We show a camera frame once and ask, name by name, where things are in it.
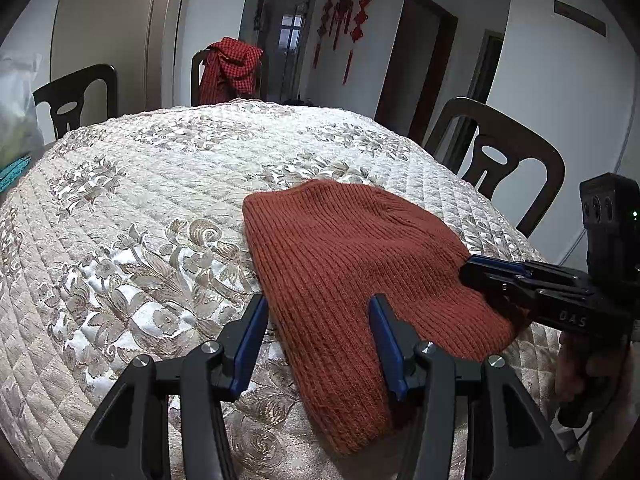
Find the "orange knit hat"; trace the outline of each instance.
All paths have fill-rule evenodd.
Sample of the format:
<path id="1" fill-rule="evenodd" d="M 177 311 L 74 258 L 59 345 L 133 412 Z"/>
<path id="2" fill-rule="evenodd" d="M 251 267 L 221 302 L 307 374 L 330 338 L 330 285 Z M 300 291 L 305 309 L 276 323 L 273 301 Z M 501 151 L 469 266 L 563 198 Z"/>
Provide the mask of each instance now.
<path id="1" fill-rule="evenodd" d="M 458 271 L 469 252 L 433 214 L 384 190 L 311 180 L 252 194 L 249 248 L 303 403 L 338 452 L 391 430 L 367 304 L 386 294 L 396 316 L 456 357 L 505 348 L 514 326 Z"/>

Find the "wooden chair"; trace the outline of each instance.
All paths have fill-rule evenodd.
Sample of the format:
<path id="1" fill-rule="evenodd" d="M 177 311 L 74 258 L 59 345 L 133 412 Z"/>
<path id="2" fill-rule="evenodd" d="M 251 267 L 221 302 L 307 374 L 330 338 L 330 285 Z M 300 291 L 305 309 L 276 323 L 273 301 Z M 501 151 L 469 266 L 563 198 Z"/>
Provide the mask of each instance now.
<path id="1" fill-rule="evenodd" d="M 475 186 L 483 173 L 486 176 L 478 191 L 489 200 L 498 183 L 518 167 L 526 158 L 535 158 L 546 167 L 546 182 L 517 229 L 525 236 L 533 232 L 564 182 L 564 161 L 551 144 L 522 124 L 485 104 L 466 97 L 456 97 L 445 104 L 424 149 L 436 153 L 447 127 L 455 117 L 465 116 L 478 123 L 479 133 L 474 141 L 471 166 L 462 177 Z M 483 146 L 499 150 L 507 158 L 501 164 L 482 151 Z"/>
<path id="2" fill-rule="evenodd" d="M 204 64 L 210 48 L 201 50 L 191 58 L 191 106 L 200 106 L 200 65 Z M 269 61 L 267 53 L 263 52 L 255 67 L 255 97 L 267 100 L 267 77 L 269 75 Z"/>
<path id="3" fill-rule="evenodd" d="M 113 66 L 98 64 L 88 66 L 41 86 L 33 93 L 38 105 L 47 102 L 51 106 L 51 119 L 56 139 L 80 127 L 80 113 L 84 105 L 84 91 L 94 81 L 102 79 L 107 85 L 107 118 L 118 116 L 118 75 Z M 76 103 L 71 110 L 59 114 L 60 107 Z"/>

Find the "red checkered cloth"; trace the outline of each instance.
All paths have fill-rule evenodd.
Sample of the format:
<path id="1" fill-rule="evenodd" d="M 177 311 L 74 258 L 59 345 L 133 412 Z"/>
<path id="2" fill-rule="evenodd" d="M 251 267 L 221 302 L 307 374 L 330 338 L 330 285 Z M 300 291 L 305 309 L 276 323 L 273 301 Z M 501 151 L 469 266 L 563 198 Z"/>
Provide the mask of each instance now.
<path id="1" fill-rule="evenodd" d="M 255 67 L 262 50 L 233 38 L 209 45 L 200 81 L 200 104 L 225 103 L 255 93 Z"/>

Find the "quilted bedspread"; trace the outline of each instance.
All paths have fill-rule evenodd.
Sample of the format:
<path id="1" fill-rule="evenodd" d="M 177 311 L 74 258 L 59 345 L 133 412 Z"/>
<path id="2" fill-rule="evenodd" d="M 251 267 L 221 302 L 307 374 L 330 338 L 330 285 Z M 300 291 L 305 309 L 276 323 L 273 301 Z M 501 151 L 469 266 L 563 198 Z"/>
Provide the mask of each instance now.
<path id="1" fill-rule="evenodd" d="M 235 100 L 75 130 L 0 207 L 0 426 L 34 476 L 57 478 L 133 357 L 185 355 L 242 315 L 260 291 L 242 200 L 310 178 L 383 187 L 439 216 L 471 253 L 540 259 L 472 186 L 352 112 Z M 544 412 L 558 347 L 555 330 L 534 324 L 504 351 Z M 354 456 L 331 452 L 272 326 L 249 389 L 224 410 L 240 478 L 387 480 L 398 470 L 403 433 Z M 464 475 L 463 412 L 452 479 Z M 169 420 L 180 479 L 179 397 Z"/>

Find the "red hanging ornament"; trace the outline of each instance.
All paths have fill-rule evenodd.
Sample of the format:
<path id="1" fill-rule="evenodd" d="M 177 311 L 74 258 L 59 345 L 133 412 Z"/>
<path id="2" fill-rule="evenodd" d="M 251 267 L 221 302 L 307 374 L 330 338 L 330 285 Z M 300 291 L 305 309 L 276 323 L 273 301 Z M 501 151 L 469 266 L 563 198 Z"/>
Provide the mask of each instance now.
<path id="1" fill-rule="evenodd" d="M 331 37 L 331 33 L 334 30 L 335 16 L 336 10 L 334 9 L 334 13 L 331 15 L 331 25 L 329 26 L 329 38 Z"/>
<path id="2" fill-rule="evenodd" d="M 329 11 L 333 8 L 333 6 L 334 4 L 332 4 L 331 0 L 326 0 L 326 3 L 322 7 L 322 10 L 324 10 L 324 13 L 320 18 L 320 27 L 318 28 L 318 43 L 316 44 L 316 52 L 314 53 L 313 68 L 316 68 L 318 66 L 318 57 L 320 56 L 320 44 L 322 43 L 322 37 L 326 34 L 326 22 L 329 21 Z"/>
<path id="3" fill-rule="evenodd" d="M 358 11 L 358 13 L 356 14 L 355 18 L 353 19 L 353 21 L 356 23 L 356 26 L 350 32 L 351 39 L 353 40 L 353 43 L 355 43 L 361 37 L 364 36 L 364 32 L 362 31 L 361 25 L 364 22 L 366 22 L 367 19 L 369 18 L 367 13 L 364 11 L 364 8 L 366 6 L 368 6 L 370 3 L 371 3 L 371 0 L 359 0 L 358 1 L 358 5 L 360 6 L 360 10 Z M 348 19 L 350 19 L 350 17 L 351 17 L 351 9 L 349 10 Z M 353 49 L 351 49 L 350 52 L 349 52 L 349 59 L 347 60 L 347 68 L 344 70 L 344 78 L 342 78 L 342 84 L 343 85 L 347 82 L 347 78 L 349 77 L 349 69 L 351 68 L 351 59 L 353 59 Z"/>
<path id="4" fill-rule="evenodd" d="M 334 16 L 337 14 L 336 19 L 336 29 L 335 29 L 335 37 L 334 37 L 334 50 L 338 45 L 338 36 L 340 36 L 340 29 L 342 28 L 342 20 L 350 20 L 351 19 L 351 7 L 353 7 L 353 0 L 339 0 L 337 4 L 335 4 Z M 344 33 L 347 33 L 347 28 L 349 27 L 348 23 L 345 23 Z"/>

